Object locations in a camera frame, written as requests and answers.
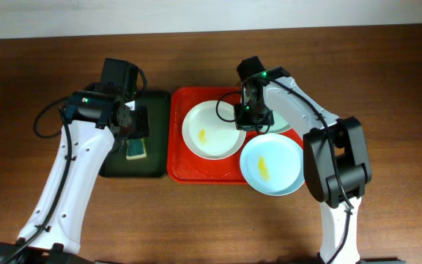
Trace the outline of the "light blue round plate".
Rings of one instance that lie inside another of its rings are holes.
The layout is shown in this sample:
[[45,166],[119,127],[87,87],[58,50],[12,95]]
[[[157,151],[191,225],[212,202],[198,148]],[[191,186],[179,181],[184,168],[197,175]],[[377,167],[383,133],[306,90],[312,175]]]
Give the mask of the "light blue round plate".
[[251,139],[240,154],[240,171],[253,189],[270,196],[285,196],[304,183],[303,149],[281,134]]

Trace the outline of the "white round plate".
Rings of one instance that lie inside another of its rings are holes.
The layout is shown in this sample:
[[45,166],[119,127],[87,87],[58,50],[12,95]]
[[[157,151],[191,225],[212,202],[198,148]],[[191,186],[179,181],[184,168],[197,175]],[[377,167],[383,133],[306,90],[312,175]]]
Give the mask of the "white round plate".
[[234,107],[227,102],[208,100],[194,106],[182,122],[182,138],[188,149],[200,158],[221,160],[234,155],[244,144],[246,132],[233,122]]

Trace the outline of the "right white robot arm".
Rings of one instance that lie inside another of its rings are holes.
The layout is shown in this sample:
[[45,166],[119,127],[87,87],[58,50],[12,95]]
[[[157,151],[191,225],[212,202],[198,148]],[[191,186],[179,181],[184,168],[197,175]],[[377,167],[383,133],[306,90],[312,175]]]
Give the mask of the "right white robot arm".
[[357,214],[371,166],[360,121],[342,119],[307,96],[282,67],[260,63],[237,67],[241,101],[237,129],[263,132],[277,112],[303,140],[303,176],[322,212],[321,263],[361,263],[356,244]]

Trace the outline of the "green yellow sponge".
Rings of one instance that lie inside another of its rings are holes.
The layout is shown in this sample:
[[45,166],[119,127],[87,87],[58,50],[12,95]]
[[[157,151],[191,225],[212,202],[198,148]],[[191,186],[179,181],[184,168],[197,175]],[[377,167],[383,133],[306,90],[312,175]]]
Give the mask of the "green yellow sponge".
[[129,161],[146,158],[147,152],[144,139],[130,139],[127,141],[126,159]]

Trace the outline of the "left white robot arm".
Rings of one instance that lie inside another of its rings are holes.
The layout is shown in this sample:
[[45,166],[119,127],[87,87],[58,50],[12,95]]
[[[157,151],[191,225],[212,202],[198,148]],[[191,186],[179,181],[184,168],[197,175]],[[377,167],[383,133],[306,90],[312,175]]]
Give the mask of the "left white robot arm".
[[59,108],[60,143],[48,180],[14,244],[0,243],[0,263],[85,263],[79,256],[86,207],[116,142],[148,136],[136,85],[92,83]]

